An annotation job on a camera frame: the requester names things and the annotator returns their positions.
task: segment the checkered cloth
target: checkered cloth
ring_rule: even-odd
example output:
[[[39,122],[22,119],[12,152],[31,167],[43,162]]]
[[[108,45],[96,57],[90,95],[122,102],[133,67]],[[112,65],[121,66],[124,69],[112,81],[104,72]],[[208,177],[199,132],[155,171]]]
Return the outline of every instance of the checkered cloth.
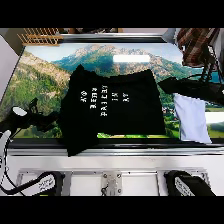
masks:
[[[183,66],[204,66],[203,47],[208,44],[212,28],[181,28],[177,35],[178,48],[183,52]]]

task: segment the large display screen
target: large display screen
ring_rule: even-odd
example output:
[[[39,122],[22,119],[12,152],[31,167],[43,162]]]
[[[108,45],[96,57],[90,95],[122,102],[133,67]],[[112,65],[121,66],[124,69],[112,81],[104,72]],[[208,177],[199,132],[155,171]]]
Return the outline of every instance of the large display screen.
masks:
[[[114,55],[149,55],[149,62],[114,62]],[[63,43],[59,47],[25,47],[0,106],[0,120],[12,106],[28,108],[35,97],[38,109],[47,115],[60,111],[68,90],[69,78],[79,64],[100,76],[118,76],[151,69],[156,82],[170,76],[178,79],[202,73],[202,69],[182,66],[182,53],[168,43]],[[213,74],[213,81],[218,81]],[[173,96],[160,91],[166,135],[119,135],[99,133],[98,138],[179,138],[179,121],[175,117]],[[208,133],[211,138],[224,137],[224,108],[206,103]],[[61,130],[43,133],[36,127],[22,130],[16,138],[61,138]]]

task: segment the black frame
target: black frame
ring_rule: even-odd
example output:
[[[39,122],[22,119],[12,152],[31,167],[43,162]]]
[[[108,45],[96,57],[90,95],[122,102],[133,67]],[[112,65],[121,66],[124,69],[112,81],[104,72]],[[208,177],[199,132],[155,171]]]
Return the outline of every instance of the black frame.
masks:
[[[162,36],[159,34],[120,34],[120,33],[108,33],[108,34],[64,34],[64,39],[59,43],[166,43]],[[25,47],[23,47],[10,80],[7,84],[5,92],[3,94],[1,103],[4,99],[8,85],[14,74],[15,69],[20,61]],[[224,146],[224,139],[212,138],[212,144],[200,144],[194,142],[181,142],[176,138],[136,138],[136,139],[99,139],[99,145],[94,148],[97,149],[164,149],[164,148],[216,148]],[[63,139],[29,139],[29,138],[15,138],[12,143],[9,144],[9,148],[13,149],[66,149]]]

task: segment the sky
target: sky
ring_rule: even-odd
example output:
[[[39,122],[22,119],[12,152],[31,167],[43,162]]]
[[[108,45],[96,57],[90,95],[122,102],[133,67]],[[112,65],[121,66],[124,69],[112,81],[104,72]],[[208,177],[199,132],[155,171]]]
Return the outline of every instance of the sky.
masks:
[[[45,61],[60,60],[73,54],[79,48],[91,43],[64,43],[60,46],[27,46],[26,51]],[[116,48],[143,49],[153,55],[163,57],[169,61],[182,64],[182,53],[179,49],[168,43],[97,43],[99,45],[113,45]]]

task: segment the folded black shirt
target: folded black shirt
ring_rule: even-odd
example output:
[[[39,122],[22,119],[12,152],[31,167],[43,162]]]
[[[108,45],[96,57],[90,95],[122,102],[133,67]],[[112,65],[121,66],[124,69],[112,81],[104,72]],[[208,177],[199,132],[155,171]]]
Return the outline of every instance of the folded black shirt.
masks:
[[[59,126],[69,156],[98,144],[98,133],[165,134],[159,91],[151,70],[107,78],[79,65],[61,103]]]

